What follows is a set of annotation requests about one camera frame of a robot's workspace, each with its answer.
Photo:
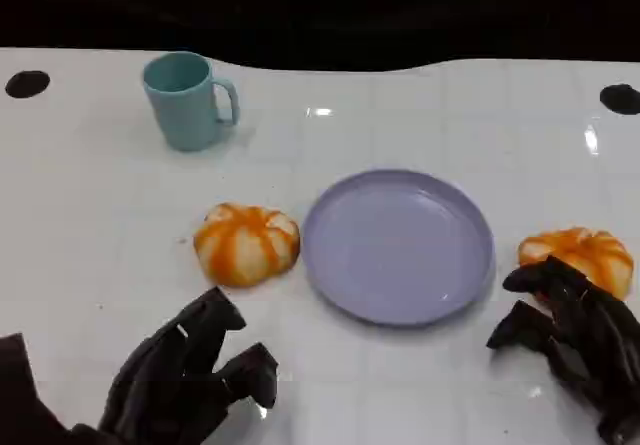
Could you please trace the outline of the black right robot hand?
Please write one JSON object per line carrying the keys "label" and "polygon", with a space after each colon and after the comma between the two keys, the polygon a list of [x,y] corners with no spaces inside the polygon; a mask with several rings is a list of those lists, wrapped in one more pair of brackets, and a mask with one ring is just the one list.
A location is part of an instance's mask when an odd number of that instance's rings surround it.
{"label": "black right robot hand", "polygon": [[556,379],[601,413],[597,431],[605,443],[637,438],[639,321],[627,305],[553,256],[513,270],[503,288],[542,296],[551,313],[516,301],[486,346],[544,355]]}

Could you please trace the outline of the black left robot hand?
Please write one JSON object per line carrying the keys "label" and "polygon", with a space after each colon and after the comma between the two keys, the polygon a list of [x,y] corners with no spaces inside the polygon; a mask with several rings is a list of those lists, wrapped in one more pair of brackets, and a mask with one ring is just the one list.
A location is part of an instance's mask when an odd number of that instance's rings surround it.
{"label": "black left robot hand", "polygon": [[120,368],[99,430],[123,444],[201,444],[236,402],[273,408],[278,363],[263,343],[215,366],[226,334],[245,325],[218,288],[192,301]]}

